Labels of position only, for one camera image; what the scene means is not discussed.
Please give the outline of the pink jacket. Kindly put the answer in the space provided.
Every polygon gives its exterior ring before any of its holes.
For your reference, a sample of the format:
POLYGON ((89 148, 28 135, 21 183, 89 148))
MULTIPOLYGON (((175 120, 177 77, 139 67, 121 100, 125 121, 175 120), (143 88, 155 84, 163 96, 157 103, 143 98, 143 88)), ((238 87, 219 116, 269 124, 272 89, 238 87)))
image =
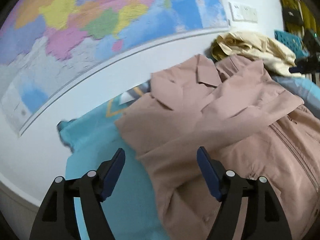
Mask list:
POLYGON ((239 55, 193 56, 153 73, 150 87, 115 124, 150 177, 171 239, 206 239, 217 217, 199 147, 241 177, 265 176, 293 239, 306 235, 319 213, 319 119, 300 97, 239 55))

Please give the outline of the teal plastic basket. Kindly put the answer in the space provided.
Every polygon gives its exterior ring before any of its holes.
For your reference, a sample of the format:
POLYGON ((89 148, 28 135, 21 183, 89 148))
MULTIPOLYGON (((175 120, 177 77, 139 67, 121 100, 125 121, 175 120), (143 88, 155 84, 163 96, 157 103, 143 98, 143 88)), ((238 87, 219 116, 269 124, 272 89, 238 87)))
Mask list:
POLYGON ((309 55, 309 52, 304 47, 303 41, 300 37, 279 30, 274 31, 274 37, 276 40, 291 49, 296 55, 296 59, 307 57, 309 55))

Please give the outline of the cream yellow jacket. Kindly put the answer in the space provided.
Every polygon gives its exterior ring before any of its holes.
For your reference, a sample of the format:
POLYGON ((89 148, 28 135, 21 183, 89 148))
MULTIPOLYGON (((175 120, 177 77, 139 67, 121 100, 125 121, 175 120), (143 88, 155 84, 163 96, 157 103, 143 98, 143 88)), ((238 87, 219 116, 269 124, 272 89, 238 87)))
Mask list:
POLYGON ((295 67, 294 52, 266 35, 251 31, 236 31, 220 34, 211 44, 211 55, 217 61, 231 55, 241 55, 250 60, 262 60, 265 68, 280 76, 302 77, 300 73, 291 73, 295 67))

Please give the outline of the teal grey bed sheet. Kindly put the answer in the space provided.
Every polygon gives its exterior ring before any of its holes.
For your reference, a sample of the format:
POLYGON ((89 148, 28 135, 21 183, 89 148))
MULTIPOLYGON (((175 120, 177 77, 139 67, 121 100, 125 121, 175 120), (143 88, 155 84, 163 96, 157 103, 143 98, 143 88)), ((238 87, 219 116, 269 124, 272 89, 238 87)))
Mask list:
POLYGON ((117 239, 171 239, 157 212, 150 177, 135 151, 121 137, 116 121, 104 104, 91 113, 59 125, 61 140, 71 148, 66 175, 77 178, 112 158, 118 148, 126 163, 110 200, 103 204, 107 220, 117 239))

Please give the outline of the white wall socket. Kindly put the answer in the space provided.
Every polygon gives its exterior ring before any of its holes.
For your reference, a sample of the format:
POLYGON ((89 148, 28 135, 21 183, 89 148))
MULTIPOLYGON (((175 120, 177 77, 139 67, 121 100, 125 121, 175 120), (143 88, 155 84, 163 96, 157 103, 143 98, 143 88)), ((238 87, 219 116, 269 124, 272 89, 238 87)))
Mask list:
POLYGON ((233 21, 242 22, 245 20, 242 12, 242 5, 240 5, 239 3, 229 2, 229 7, 231 10, 233 21))

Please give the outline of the colourful wall map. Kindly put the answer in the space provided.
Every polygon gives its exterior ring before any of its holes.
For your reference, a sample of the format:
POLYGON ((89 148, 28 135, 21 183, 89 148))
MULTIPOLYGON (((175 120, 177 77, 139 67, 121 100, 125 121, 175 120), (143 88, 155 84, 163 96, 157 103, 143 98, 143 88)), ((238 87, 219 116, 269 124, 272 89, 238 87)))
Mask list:
POLYGON ((20 133, 63 87, 111 57, 227 26, 221 0, 19 0, 1 27, 1 109, 20 133))

